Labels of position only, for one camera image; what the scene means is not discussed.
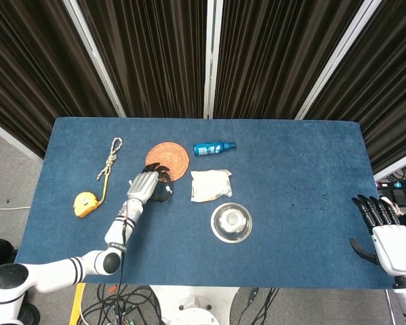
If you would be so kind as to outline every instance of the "robotic arm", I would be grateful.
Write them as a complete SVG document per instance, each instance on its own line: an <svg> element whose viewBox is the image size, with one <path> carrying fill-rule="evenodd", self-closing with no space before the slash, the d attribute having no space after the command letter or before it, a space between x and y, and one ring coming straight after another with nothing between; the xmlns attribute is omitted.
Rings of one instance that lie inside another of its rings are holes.
<svg viewBox="0 0 406 325"><path fill-rule="evenodd" d="M352 201L363 216L376 254L365 252L354 238L350 239L350 244L359 257L381 265L387 274L394 276L392 287L406 321L406 227L382 199L358 195Z"/></svg>
<svg viewBox="0 0 406 325"><path fill-rule="evenodd" d="M115 273L126 252L125 244L142 214L142 206L149 199L163 202L172 194L167 171L159 163L152 164L130 182L127 200L104 237L106 250L42 265L0 265L0 325L23 325L18 314L25 292L31 287L48 293L81 282L88 274Z"/></svg>

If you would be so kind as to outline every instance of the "table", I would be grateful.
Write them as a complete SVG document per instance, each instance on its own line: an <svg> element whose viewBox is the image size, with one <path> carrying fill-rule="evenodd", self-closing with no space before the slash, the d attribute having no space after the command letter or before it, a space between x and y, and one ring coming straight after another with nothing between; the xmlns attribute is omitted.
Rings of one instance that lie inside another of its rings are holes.
<svg viewBox="0 0 406 325"><path fill-rule="evenodd" d="M101 195L96 175L110 143L123 147L99 209L73 213L79 192ZM358 124L344 121L58 118L52 131L16 261L47 263L104 249L103 237L126 199L128 181L160 142L178 142L190 158L172 197L149 203L132 234L123 281L130 284L284 288L390 288L392 278L356 256L355 237L372 251L350 198L377 195ZM237 149L195 157L198 142L236 142ZM233 197L190 201L190 170L228 169ZM253 218L238 244L218 240L213 210L238 202ZM86 282L119 281L88 276Z"/></svg>

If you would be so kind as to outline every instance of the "yellow tape measure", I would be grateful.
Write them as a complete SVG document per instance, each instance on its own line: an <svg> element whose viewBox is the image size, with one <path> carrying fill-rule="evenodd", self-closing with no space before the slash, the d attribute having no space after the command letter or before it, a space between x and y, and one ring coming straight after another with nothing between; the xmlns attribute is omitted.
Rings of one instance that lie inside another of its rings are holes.
<svg viewBox="0 0 406 325"><path fill-rule="evenodd" d="M101 205L106 196L106 190L108 189L108 180L110 174L110 168L112 167L113 163L117 159L117 151L120 150L121 146L123 145L123 140L120 137L115 137L113 140L113 144L110 147L109 157L106 160L106 166L103 168L99 175L97 175L97 180L100 179L102 175L105 175L105 180L103 184L103 194L100 201L97 200L96 195L91 192L82 192L79 193L75 198L75 203L73 203L73 208L75 210L75 215L79 218L84 218L88 213L96 210L99 205Z"/></svg>

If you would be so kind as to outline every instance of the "white plastic bag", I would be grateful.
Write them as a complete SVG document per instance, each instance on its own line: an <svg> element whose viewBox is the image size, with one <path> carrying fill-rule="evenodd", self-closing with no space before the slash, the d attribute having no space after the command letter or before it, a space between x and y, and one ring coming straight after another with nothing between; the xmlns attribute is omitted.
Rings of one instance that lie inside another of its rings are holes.
<svg viewBox="0 0 406 325"><path fill-rule="evenodd" d="M193 202L215 200L223 195L232 196L230 175L226 169L211 171L191 171Z"/></svg>

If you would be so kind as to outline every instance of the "blue spray bottle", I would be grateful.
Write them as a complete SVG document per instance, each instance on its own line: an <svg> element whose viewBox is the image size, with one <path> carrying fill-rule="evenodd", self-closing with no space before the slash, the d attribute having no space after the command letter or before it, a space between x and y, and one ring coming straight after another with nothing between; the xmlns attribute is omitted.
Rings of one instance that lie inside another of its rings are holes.
<svg viewBox="0 0 406 325"><path fill-rule="evenodd" d="M230 148L236 148L236 142L207 142L205 144L194 144L195 156L204 156L206 154L219 154Z"/></svg>

